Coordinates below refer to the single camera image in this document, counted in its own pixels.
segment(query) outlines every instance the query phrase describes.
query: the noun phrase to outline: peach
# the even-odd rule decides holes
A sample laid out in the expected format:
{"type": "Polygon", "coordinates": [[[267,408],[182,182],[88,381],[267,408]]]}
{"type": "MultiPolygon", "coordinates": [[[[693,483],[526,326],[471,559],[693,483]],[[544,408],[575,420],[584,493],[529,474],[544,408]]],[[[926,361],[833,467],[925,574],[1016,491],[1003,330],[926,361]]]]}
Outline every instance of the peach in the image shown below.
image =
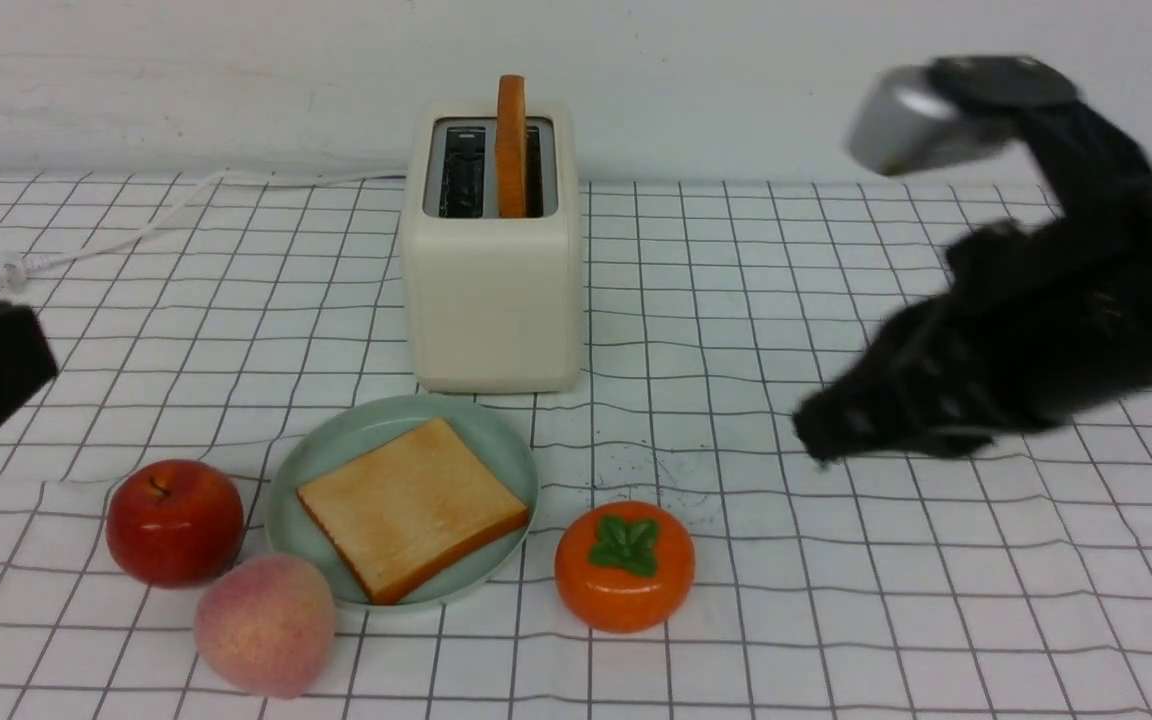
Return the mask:
{"type": "Polygon", "coordinates": [[[248,560],[207,588],[194,620],[198,655],[247,694],[291,700],[328,665],[338,614],[310,562],[287,553],[248,560]]]}

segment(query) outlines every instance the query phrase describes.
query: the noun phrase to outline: fake fruit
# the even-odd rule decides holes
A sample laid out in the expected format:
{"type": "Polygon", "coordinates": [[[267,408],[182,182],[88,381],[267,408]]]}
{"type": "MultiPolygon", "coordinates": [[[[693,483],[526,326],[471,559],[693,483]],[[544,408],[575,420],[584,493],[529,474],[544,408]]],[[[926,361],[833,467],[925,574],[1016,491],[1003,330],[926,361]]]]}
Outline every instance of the fake fruit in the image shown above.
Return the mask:
{"type": "Polygon", "coordinates": [[[198,600],[198,655],[247,694],[291,700],[323,674],[335,639],[332,588],[313,564],[287,553],[248,560],[198,600]]]}
{"type": "Polygon", "coordinates": [[[243,500],[227,475],[196,460],[160,460],[114,491],[105,543],[132,578],[190,588],[228,568],[243,524],[243,500]]]}
{"type": "Polygon", "coordinates": [[[664,623],[691,592],[696,550],[682,523],[636,500],[596,507],[554,553],[558,596],[590,628],[641,632],[664,623]]]}

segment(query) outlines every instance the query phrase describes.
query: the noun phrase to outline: apple stem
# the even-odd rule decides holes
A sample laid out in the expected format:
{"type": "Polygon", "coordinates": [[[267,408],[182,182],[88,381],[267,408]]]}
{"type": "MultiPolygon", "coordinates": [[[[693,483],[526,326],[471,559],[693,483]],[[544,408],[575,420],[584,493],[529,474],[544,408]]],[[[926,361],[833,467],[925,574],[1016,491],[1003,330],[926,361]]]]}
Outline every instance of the apple stem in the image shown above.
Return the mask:
{"type": "Polygon", "coordinates": [[[169,491],[168,488],[166,488],[164,486],[160,486],[159,479],[157,479],[157,478],[150,478],[150,487],[156,488],[156,491],[159,491],[161,493],[162,498],[172,495],[172,491],[169,491]]]}

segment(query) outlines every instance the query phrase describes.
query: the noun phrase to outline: white wall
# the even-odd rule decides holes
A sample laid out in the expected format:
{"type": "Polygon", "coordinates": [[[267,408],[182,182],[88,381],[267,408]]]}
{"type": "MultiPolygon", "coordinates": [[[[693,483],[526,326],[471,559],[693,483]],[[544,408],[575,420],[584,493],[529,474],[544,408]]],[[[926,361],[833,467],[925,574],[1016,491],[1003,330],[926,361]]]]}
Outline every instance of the white wall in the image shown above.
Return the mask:
{"type": "Polygon", "coordinates": [[[1152,154],[1151,0],[0,0],[0,168],[401,161],[420,101],[522,73],[586,179],[859,179],[870,79],[961,51],[1055,65],[1152,154]]]}

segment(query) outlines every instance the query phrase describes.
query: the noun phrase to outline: table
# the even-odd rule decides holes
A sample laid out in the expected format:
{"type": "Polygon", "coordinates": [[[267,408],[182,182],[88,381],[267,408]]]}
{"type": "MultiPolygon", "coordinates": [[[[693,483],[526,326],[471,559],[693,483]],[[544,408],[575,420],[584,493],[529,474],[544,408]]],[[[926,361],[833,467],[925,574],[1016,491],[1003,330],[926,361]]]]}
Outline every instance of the table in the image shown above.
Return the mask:
{"type": "MultiPolygon", "coordinates": [[[[0,174],[0,251],[144,225],[183,176],[0,174]]],[[[0,429],[0,719],[756,720],[1152,714],[1152,392],[973,461],[826,470],[788,411],[879,320],[940,290],[938,249],[1039,187],[593,183],[589,372],[479,397],[524,433],[545,513],[444,611],[343,616],[310,696],[263,702],[196,660],[197,592],[146,591],[101,543],[119,479],[161,457],[232,473],[243,558],[262,488],[408,372],[401,182],[220,185],[134,251],[38,276],[65,372],[0,429]],[[591,502],[662,503],[695,533],[667,626],[591,634],[552,553],[591,502]]]]}

